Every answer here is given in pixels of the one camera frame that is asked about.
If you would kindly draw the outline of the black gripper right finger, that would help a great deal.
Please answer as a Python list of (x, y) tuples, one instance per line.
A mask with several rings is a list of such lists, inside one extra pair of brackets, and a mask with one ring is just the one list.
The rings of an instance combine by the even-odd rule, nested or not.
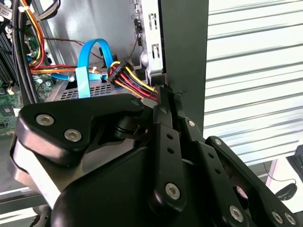
[(264, 183), (218, 137), (207, 139), (169, 92), (173, 125), (180, 133), (181, 156), (193, 163), (190, 183), (195, 200), (212, 227), (297, 227), (299, 221)]

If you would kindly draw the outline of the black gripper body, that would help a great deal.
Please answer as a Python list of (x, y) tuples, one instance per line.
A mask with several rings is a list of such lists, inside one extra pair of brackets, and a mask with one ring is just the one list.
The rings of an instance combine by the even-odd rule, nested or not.
[(53, 227), (217, 227), (209, 190), (197, 166), (184, 163), (187, 205), (174, 215), (152, 211), (152, 154), (128, 151), (71, 183), (57, 199)]

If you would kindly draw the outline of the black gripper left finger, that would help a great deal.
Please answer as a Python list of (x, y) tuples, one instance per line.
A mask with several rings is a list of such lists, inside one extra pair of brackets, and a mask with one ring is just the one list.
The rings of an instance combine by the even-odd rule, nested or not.
[(124, 93), (28, 105), (17, 119), (15, 162), (54, 207), (63, 190), (84, 176), (87, 153), (127, 138), (141, 141), (152, 155), (151, 207), (181, 211), (187, 198), (179, 133), (173, 129), (174, 94), (157, 87), (152, 100), (150, 107)]

